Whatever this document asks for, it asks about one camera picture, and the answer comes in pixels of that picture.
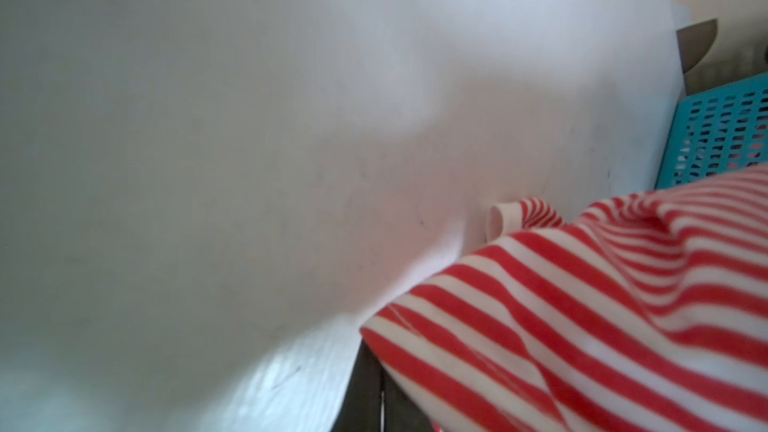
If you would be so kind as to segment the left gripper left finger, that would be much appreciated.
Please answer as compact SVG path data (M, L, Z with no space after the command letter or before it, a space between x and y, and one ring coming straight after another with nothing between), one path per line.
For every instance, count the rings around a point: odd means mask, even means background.
M379 432L382 419L382 367L365 342L360 344L332 432Z

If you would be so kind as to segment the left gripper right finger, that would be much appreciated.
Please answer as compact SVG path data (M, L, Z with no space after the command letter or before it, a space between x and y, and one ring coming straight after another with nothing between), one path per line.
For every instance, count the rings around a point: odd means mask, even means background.
M387 373L383 375L384 432L434 432L428 417Z

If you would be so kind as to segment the red white striped tank top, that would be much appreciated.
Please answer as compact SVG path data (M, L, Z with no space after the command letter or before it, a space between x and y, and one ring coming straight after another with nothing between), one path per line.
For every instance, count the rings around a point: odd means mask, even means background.
M767 169L505 232L386 305L364 342L444 431L763 431Z

